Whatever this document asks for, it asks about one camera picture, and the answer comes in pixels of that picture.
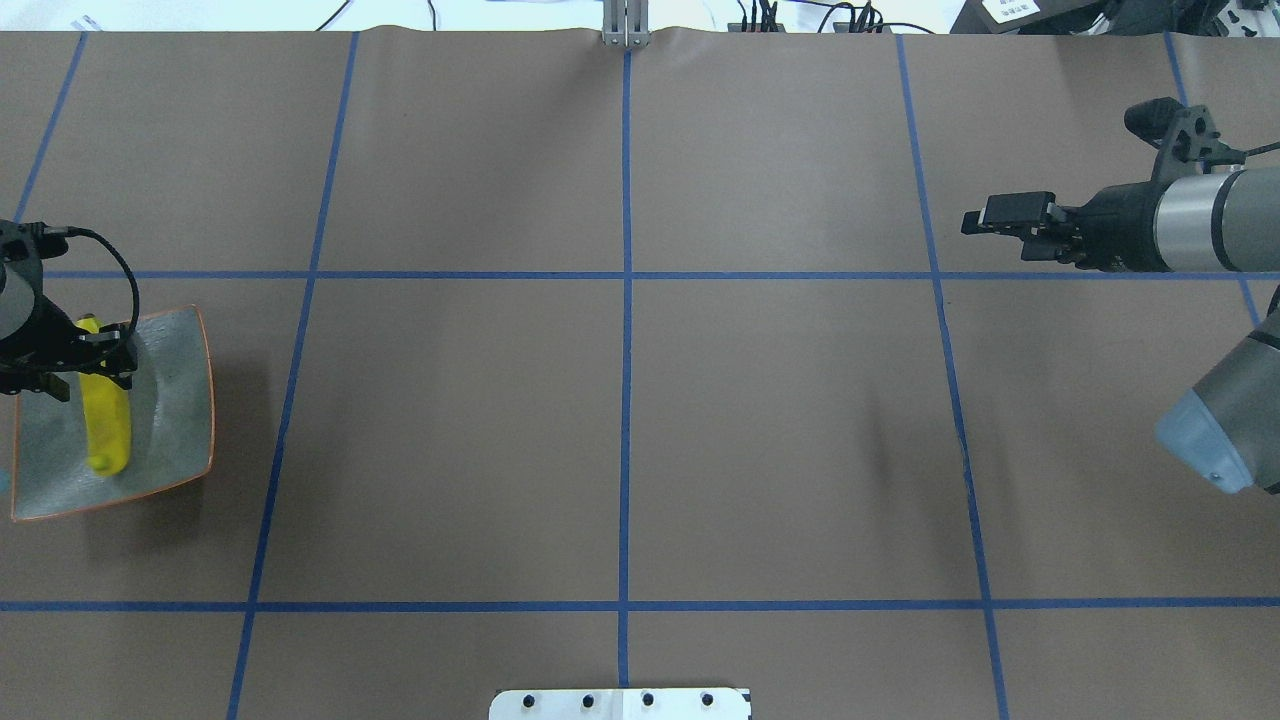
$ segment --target white label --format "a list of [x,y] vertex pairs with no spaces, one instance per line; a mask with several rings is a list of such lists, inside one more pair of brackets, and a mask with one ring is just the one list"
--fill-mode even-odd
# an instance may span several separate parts
[[1039,12],[1036,0],[982,0],[982,6],[997,23],[1007,23]]

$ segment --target yellow object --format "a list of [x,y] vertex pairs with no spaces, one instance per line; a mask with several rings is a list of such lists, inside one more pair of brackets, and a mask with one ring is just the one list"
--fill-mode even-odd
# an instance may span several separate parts
[[[76,327],[99,332],[102,323],[88,315]],[[132,425],[129,393],[102,375],[79,374],[81,400],[84,404],[84,432],[88,436],[86,462],[99,475],[115,475],[129,464]]]

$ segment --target robotic arm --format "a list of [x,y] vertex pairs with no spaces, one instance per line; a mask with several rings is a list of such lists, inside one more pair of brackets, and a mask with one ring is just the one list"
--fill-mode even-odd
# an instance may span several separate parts
[[[1280,270],[1280,168],[1244,170],[1248,151],[1224,143],[1203,105],[1171,97],[1125,111],[1157,150],[1151,179],[1103,188],[1079,208],[1052,192],[993,195],[965,213],[965,234],[1023,241],[1023,260],[1107,273]],[[1225,492],[1257,484],[1280,495],[1280,313],[1268,316],[1156,425],[1157,438]]]
[[[78,328],[44,293],[44,260],[67,254],[69,237],[90,237],[120,264],[133,293],[128,324]],[[138,323],[138,284],[119,252],[93,231],[0,220],[0,393],[45,392],[67,402],[70,388],[54,373],[104,375],[132,386],[137,357],[129,342]]]

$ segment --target white metal plate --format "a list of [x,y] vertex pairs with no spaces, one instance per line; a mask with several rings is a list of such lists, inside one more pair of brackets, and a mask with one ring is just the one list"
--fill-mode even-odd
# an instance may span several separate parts
[[750,698],[733,688],[506,691],[489,720],[750,720]]

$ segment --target metal clamp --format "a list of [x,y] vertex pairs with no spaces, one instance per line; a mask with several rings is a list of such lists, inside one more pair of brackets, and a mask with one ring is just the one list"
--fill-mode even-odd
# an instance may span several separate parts
[[604,0],[600,38],[611,47],[637,50],[649,45],[649,0]]

